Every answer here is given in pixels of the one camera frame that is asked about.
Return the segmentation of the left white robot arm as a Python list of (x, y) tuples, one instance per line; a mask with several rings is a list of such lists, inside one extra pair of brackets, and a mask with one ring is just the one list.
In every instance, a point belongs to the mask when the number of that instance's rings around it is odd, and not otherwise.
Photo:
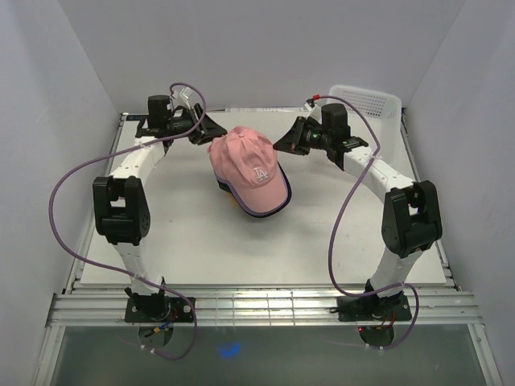
[(162, 289), (143, 282), (148, 276), (142, 258), (143, 240), (150, 231), (150, 209), (144, 185), (150, 173), (171, 148), (177, 135), (202, 146), (227, 134), (206, 115), (201, 104), (183, 101), (173, 107), (166, 95), (149, 96), (148, 114), (139, 119), (134, 145), (122, 163), (106, 177), (93, 181), (93, 209), (97, 233), (104, 236), (134, 275), (125, 289), (137, 312), (153, 321), (164, 320), (171, 311)]

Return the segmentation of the pink LA baseball cap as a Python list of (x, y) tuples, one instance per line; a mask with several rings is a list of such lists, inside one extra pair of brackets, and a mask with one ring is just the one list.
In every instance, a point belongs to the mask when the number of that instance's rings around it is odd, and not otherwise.
[(255, 129), (236, 126), (208, 148), (219, 188), (254, 218), (284, 209), (291, 199), (289, 181), (272, 142)]

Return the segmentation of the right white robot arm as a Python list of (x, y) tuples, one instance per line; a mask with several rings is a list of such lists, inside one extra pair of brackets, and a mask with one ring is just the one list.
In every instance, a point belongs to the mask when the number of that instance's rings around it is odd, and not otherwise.
[(325, 96), (327, 103), (323, 106), (316, 104), (317, 99), (314, 96), (308, 100), (310, 114), (298, 117), (274, 148), (299, 156), (312, 150), (324, 151), (330, 162), (355, 177), (350, 195), (365, 186), (382, 203), (383, 255), (364, 293), (350, 296), (370, 318), (382, 319), (403, 294), (414, 263), (442, 237), (437, 189), (431, 181), (417, 182), (381, 160), (375, 133), (371, 135), (374, 146), (352, 135), (348, 111), (367, 120), (357, 107), (337, 96)]

